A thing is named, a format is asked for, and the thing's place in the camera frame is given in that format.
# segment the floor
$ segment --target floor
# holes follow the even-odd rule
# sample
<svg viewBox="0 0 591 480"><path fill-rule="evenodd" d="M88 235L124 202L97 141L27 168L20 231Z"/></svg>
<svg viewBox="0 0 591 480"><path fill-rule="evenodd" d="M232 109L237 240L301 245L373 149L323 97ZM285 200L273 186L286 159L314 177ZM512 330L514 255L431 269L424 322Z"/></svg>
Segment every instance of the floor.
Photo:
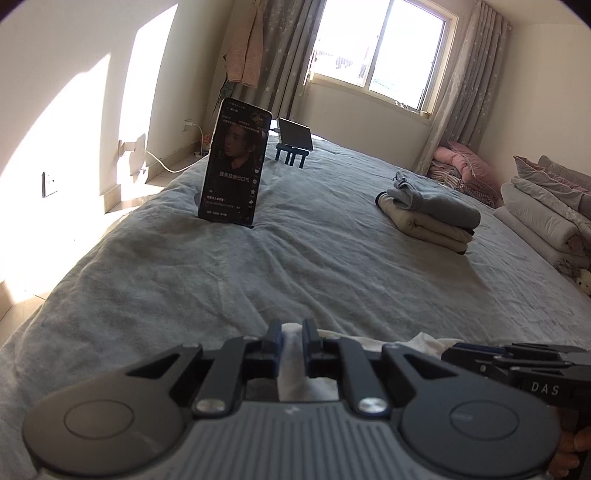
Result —
<svg viewBox="0 0 591 480"><path fill-rule="evenodd" d="M195 156L190 155L170 167L170 170L181 170L194 163L195 160ZM79 252L75 252L70 258L64 260L63 265L58 269L60 272L60 278L57 278L52 283L51 288L63 278L63 275L67 273L76 262L88 252L88 250L96 245L104 235L115 228L123 218L145 203L153 195L159 193L179 175L180 173L170 173L165 171L150 181L145 183L134 183L126 188L125 193L122 192L121 203L113 207L108 213L104 214L101 217L100 222L98 222L98 225L94 225L92 231L86 235L89 238L89 241L84 244L83 249ZM20 327L25 320L43 305L47 296L51 293L51 288L48 288L47 291L43 292L30 292L27 290L11 292L15 303L0 320L0 346L8 340L12 333Z"/></svg>

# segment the folded white comforter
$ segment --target folded white comforter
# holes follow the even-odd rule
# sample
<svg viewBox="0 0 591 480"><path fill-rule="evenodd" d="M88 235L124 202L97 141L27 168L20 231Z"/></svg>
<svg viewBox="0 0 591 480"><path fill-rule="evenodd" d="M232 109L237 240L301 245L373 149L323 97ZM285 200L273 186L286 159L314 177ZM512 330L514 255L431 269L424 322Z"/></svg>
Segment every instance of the folded white comforter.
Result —
<svg viewBox="0 0 591 480"><path fill-rule="evenodd" d="M556 250L583 255L583 240L573 222L553 212L512 183L505 183L501 187L501 195L507 210Z"/></svg>
<svg viewBox="0 0 591 480"><path fill-rule="evenodd" d="M589 267L588 257L559 252L542 237L527 228L506 207L497 208L494 215L538 252L544 260L564 275L574 278L579 275L579 269Z"/></svg>
<svg viewBox="0 0 591 480"><path fill-rule="evenodd" d="M576 212L571 207L561 202L552 193L535 183L521 179L519 177L513 177L511 183L515 185L522 192L526 193L537 201L546 205L552 211L558 213L561 217L566 218L568 221L573 222L577 228L583 240L587 243L587 246L591 245L591 220L585 215Z"/></svg>

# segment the blue stand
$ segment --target blue stand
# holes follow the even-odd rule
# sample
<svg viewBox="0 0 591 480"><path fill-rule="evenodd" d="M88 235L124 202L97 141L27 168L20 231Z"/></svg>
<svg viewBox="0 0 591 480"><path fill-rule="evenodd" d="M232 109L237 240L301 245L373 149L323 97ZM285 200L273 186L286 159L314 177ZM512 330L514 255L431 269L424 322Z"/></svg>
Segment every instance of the blue stand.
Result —
<svg viewBox="0 0 591 480"><path fill-rule="evenodd" d="M287 165L289 163L290 166L293 166L294 160L296 159L296 155L301 155L300 168L304 167L304 160L308 156L308 153L310 153L307 150L304 150L303 148L290 147L289 145L284 145L283 143L278 143L277 144L277 155L275 155L275 160L279 160L279 156L281 155L282 151L287 152L287 158L285 159L285 165Z"/></svg>

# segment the phone screen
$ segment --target phone screen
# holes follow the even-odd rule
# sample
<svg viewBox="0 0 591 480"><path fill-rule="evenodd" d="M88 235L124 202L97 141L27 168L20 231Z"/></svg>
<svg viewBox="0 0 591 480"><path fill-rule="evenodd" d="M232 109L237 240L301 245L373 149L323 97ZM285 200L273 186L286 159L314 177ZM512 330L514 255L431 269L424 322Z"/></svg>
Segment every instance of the phone screen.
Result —
<svg viewBox="0 0 591 480"><path fill-rule="evenodd" d="M270 112L232 98L223 100L199 202L200 218L252 224L270 127Z"/></svg>

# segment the window sill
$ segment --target window sill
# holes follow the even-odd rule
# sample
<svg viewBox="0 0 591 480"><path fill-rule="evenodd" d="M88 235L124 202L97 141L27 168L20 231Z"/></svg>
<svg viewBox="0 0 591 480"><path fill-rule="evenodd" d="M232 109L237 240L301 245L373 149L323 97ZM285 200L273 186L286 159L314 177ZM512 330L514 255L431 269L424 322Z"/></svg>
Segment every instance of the window sill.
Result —
<svg viewBox="0 0 591 480"><path fill-rule="evenodd" d="M431 124L430 119L425 118L419 115L418 113L413 112L412 110L406 110L405 108L402 108L401 106L397 105L395 101L392 100L390 97L386 97L385 95L382 95L380 93L372 92L371 90L366 90L358 85L354 85L353 83L343 82L342 80L327 77L326 75L321 75L320 73L313 74L312 78L310 79L310 83L335 88L337 90L341 90L352 95L362 96L380 105L394 108L398 112L401 112L403 115L406 115L409 118L412 118L413 120L420 122L424 125Z"/></svg>

